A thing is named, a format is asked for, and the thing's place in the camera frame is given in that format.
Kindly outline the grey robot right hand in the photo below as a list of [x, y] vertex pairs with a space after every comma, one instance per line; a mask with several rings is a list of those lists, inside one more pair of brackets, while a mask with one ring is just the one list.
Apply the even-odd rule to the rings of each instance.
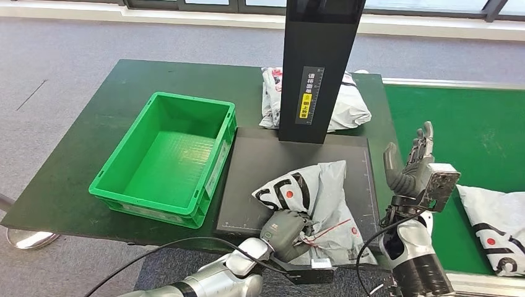
[[426, 121], [417, 129], [417, 137], [412, 141], [412, 148], [405, 167], [400, 168], [396, 158], [397, 146], [390, 142], [383, 152], [384, 172], [390, 190], [397, 196], [417, 197], [425, 188], [422, 182], [423, 171], [435, 158], [433, 152], [433, 125]]

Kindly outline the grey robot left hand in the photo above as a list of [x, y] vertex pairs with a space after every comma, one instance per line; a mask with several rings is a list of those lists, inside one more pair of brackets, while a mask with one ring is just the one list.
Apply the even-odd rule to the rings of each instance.
[[307, 225], [308, 220], [303, 215], [292, 210], [278, 210], [262, 227], [259, 238], [270, 246], [276, 259], [290, 262], [310, 249], [299, 240]]

